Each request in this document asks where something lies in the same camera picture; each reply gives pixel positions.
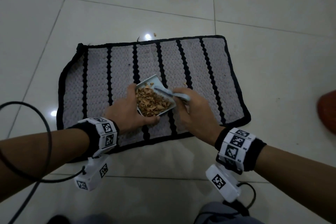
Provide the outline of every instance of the mat border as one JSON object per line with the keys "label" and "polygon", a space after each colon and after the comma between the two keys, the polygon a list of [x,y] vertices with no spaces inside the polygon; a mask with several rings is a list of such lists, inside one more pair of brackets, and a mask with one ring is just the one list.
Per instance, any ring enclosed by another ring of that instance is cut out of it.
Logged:
{"label": "mat border", "polygon": [[[66,79],[67,74],[68,74],[69,70],[71,69],[71,67],[82,57],[85,50],[91,49],[91,48],[111,48],[111,47],[121,47],[121,46],[132,46],[134,44],[148,45],[148,44],[156,44],[156,43],[162,43],[162,42],[167,42],[167,41],[176,41],[176,40],[185,40],[185,39],[203,39],[203,38],[221,38],[221,39],[224,39],[224,41],[225,41],[224,50],[225,50],[227,58],[228,58],[230,71],[231,71],[231,77],[233,78],[234,86],[236,88],[236,93],[238,95],[240,105],[243,109],[244,117],[239,119],[239,120],[236,120],[234,122],[228,123],[228,124],[226,124],[226,126],[241,127],[241,126],[244,126],[244,125],[248,124],[251,121],[251,115],[250,115],[250,112],[248,111],[248,109],[247,109],[247,107],[244,103],[242,91],[240,89],[237,77],[236,77],[236,75],[233,71],[232,61],[231,61],[231,57],[230,57],[230,53],[229,53],[228,44],[226,42],[226,39],[222,35],[204,35],[204,36],[191,36],[191,37],[176,37],[176,38],[169,38],[169,39],[157,39],[157,40],[132,42],[132,43],[115,43],[115,44],[100,44],[100,45],[83,45],[82,43],[78,44],[76,54],[74,55],[72,60],[65,66],[65,68],[63,69],[63,71],[62,71],[62,73],[59,77],[59,81],[58,81],[58,110],[57,110],[57,116],[56,116],[57,129],[58,130],[64,129],[64,124],[63,124],[63,118],[62,117],[63,117],[63,111],[64,111],[65,79]],[[108,154],[128,150],[128,149],[135,148],[135,147],[152,145],[152,144],[156,144],[156,143],[160,143],[160,142],[164,142],[164,141],[168,141],[168,140],[175,140],[175,139],[181,139],[181,138],[192,137],[192,136],[193,135],[191,133],[186,132],[186,133],[178,134],[176,136],[171,136],[170,135],[170,136],[160,137],[159,139],[155,139],[155,140],[150,139],[148,141],[140,141],[140,142],[136,142],[136,143],[125,145],[125,146],[116,147],[115,149],[109,151]]]}

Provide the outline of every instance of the gray and black mat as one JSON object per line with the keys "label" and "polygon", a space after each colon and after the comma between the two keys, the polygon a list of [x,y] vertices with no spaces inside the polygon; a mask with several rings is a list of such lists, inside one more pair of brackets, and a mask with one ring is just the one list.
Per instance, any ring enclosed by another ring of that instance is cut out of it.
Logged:
{"label": "gray and black mat", "polygon": [[[188,87],[205,97],[218,123],[239,127],[251,120],[233,72],[223,36],[196,36],[103,45],[78,44],[61,73],[57,129],[87,117],[101,117],[104,109],[125,97],[127,86],[157,74],[169,89]],[[121,135],[109,153],[192,136],[176,110],[154,127],[144,126]]]}

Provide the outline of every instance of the white tile floor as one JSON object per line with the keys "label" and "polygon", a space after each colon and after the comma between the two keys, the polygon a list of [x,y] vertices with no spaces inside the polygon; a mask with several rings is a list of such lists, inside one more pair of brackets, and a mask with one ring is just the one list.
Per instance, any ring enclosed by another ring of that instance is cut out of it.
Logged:
{"label": "white tile floor", "polygon": [[[46,116],[57,109],[58,77],[78,43],[224,35],[252,121],[245,128],[283,150],[336,166],[336,140],[317,118],[318,97],[336,88],[334,0],[0,0],[0,102],[24,100]],[[22,107],[0,112],[0,138],[44,131]],[[206,181],[216,150],[195,139],[111,155],[109,177],[93,192],[72,181],[41,185],[16,223],[76,220],[106,212],[121,223],[191,223],[202,204],[221,200]],[[54,171],[60,178],[82,163]],[[265,223],[325,223],[254,172],[251,215]],[[28,189],[0,204],[6,223]],[[250,200],[248,188],[242,201]]]}

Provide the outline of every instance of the orange object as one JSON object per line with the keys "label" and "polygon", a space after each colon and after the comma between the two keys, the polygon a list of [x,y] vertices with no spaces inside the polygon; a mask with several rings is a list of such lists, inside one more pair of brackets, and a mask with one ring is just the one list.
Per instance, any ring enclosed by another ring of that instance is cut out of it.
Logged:
{"label": "orange object", "polygon": [[336,90],[320,97],[317,113],[326,128],[336,134]]}

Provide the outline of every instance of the crumb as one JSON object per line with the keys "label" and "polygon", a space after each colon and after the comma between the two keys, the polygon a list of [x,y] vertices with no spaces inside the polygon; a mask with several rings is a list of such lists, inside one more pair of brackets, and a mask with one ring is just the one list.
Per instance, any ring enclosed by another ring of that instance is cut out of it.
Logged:
{"label": "crumb", "polygon": [[147,84],[135,91],[137,105],[143,116],[151,117],[167,110],[171,103],[164,97],[156,94]]}

